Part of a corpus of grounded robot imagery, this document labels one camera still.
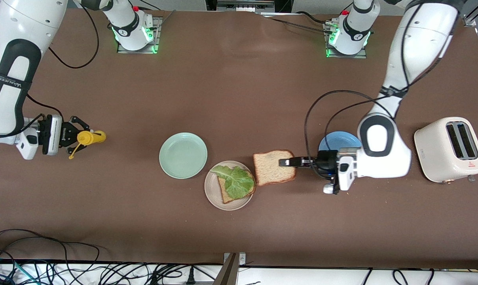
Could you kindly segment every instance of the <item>blue plate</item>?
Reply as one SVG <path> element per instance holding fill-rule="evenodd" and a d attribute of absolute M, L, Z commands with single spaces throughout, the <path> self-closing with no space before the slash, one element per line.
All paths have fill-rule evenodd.
<path fill-rule="evenodd" d="M 331 132 L 326 136 L 329 146 L 327 146 L 325 138 L 320 142 L 319 151 L 336 150 L 339 148 L 360 148 L 362 144 L 359 139 L 349 132 L 337 131 Z"/>

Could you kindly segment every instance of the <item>toast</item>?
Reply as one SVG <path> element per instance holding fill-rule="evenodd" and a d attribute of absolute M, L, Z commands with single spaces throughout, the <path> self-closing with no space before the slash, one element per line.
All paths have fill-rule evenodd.
<path fill-rule="evenodd" d="M 295 167 L 279 166 L 280 159 L 294 157 L 288 150 L 274 150 L 267 153 L 255 153 L 255 176 L 257 186 L 284 183 L 295 179 Z"/>
<path fill-rule="evenodd" d="M 246 172 L 248 173 L 248 176 L 253 178 L 253 181 L 255 181 L 255 177 L 253 177 L 253 175 L 249 171 L 246 171 Z M 218 182 L 220 184 L 221 197 L 223 198 L 223 204 L 228 204 L 232 201 L 243 199 L 243 198 L 246 198 L 248 196 L 251 196 L 251 195 L 253 195 L 253 193 L 255 193 L 255 189 L 256 189 L 256 185 L 253 184 L 253 187 L 250 189 L 250 192 L 248 192 L 248 195 L 244 196 L 243 198 L 232 199 L 232 198 L 230 198 L 230 196 L 228 196 L 228 193 L 225 190 L 225 180 L 223 178 L 218 177 Z"/>

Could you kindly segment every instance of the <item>plate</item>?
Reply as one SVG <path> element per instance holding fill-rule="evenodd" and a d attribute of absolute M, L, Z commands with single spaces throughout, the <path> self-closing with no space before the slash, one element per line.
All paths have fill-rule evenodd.
<path fill-rule="evenodd" d="M 161 169 L 168 176 L 176 179 L 190 178 L 206 165 L 207 147 L 197 135 L 177 133 L 163 143 L 159 160 Z"/>
<path fill-rule="evenodd" d="M 228 166 L 230 168 L 234 168 L 235 166 L 239 166 L 241 169 L 248 171 L 249 173 L 252 173 L 244 164 L 241 162 L 237 161 L 223 161 L 220 162 L 219 164 L 216 164 L 215 166 Z M 248 197 L 245 197 L 243 199 L 235 200 L 230 203 L 224 204 L 223 203 L 223 198 L 221 197 L 221 189 L 220 189 L 220 184 L 218 182 L 218 176 L 216 173 L 208 172 L 206 176 L 206 180 L 204 181 L 204 191 L 206 192 L 206 197 L 208 198 L 209 202 L 211 202 L 212 205 L 217 207 L 218 209 L 224 210 L 224 211 L 234 211 L 241 209 L 244 207 L 248 202 L 251 200 L 251 197 L 254 195 L 254 193 Z"/>
<path fill-rule="evenodd" d="M 326 138 L 329 142 L 330 148 L 327 146 L 324 137 L 320 142 L 320 146 L 318 147 L 319 151 L 339 151 L 339 148 L 360 148 L 362 145 L 359 139 L 349 132 L 331 132 L 330 134 L 326 135 Z"/>

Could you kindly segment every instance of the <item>toaster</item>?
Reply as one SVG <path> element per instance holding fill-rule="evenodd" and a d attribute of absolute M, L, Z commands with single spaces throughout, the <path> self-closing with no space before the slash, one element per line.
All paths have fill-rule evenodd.
<path fill-rule="evenodd" d="M 424 175 L 450 182 L 478 174 L 478 139 L 470 122 L 447 117 L 415 132 L 415 147 Z"/>

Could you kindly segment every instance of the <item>table surface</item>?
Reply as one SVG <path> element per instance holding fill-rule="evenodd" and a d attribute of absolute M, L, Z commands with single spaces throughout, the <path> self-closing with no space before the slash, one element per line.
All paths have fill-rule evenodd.
<path fill-rule="evenodd" d="M 220 161 L 254 169 L 253 153 L 304 155 L 304 116 L 324 92 L 376 96 L 399 17 L 378 18 L 367 59 L 339 59 L 326 58 L 318 32 L 247 12 L 176 11 L 163 25 L 159 54 L 116 54 L 105 16 L 91 13 L 100 34 L 95 60 L 71 70 L 47 54 L 30 93 L 105 131 L 107 141 L 72 161 L 64 151 L 24 161 L 0 144 L 0 230 L 101 245 L 101 260 L 222 262 L 224 252 L 244 251 L 252 265 L 478 268 L 478 175 L 473 184 L 429 182 L 415 153 L 405 177 L 360 178 L 335 196 L 324 195 L 324 181 L 307 169 L 257 189 L 239 211 L 216 209 L 204 194 L 206 173 Z M 317 27 L 304 16 L 283 18 Z M 94 31 L 82 10 L 67 11 L 51 46 L 71 65 L 93 54 Z M 358 101 L 334 94 L 315 108 L 312 150 L 330 116 Z M 331 130 L 355 133 L 369 108 L 344 112 Z M 50 110 L 28 101 L 24 112 Z M 400 134 L 413 149 L 415 130 L 447 116 L 465 117 L 478 136 L 473 28 L 458 27 L 445 58 L 411 88 L 398 113 Z M 161 145 L 178 132 L 197 134 L 209 152 L 204 169 L 187 180 L 169 177 L 158 162 Z M 0 245 L 20 236 L 4 234 Z M 34 241 L 10 251 L 63 258 L 58 245 Z M 69 258 L 93 254 L 75 247 Z"/>

